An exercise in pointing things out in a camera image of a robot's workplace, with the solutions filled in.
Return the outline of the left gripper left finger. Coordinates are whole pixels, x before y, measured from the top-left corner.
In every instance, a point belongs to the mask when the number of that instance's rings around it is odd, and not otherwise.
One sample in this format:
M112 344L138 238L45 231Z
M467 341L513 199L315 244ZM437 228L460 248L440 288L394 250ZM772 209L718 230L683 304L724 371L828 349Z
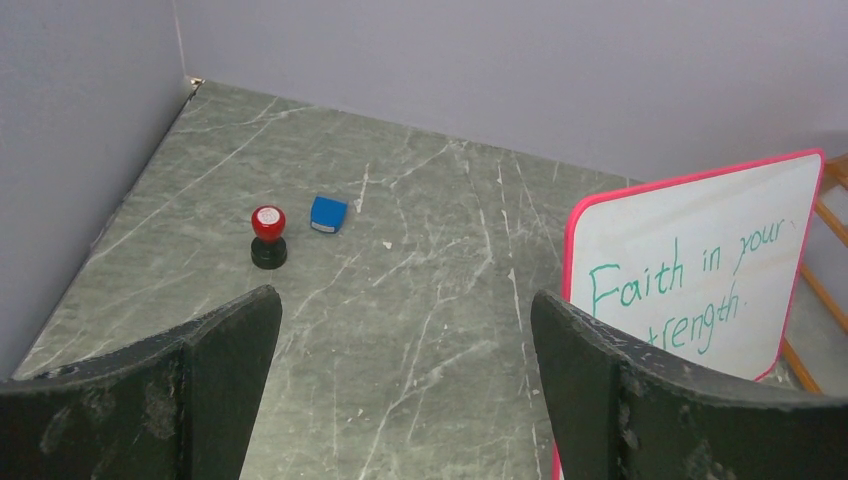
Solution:
M281 326L260 286L113 352L1 385L5 479L236 479Z

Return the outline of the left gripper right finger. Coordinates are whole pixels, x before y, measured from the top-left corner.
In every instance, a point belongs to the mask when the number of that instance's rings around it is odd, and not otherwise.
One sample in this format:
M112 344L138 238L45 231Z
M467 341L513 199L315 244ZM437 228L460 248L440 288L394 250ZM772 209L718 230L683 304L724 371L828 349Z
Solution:
M531 326L568 479L843 479L847 402L724 374L542 290Z

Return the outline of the pink-framed whiteboard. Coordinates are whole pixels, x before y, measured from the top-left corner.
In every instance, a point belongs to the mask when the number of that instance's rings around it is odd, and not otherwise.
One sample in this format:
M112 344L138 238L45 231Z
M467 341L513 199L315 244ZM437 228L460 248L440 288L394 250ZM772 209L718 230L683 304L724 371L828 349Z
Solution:
M813 149L589 196L569 218L556 295L763 384L782 351L823 169Z

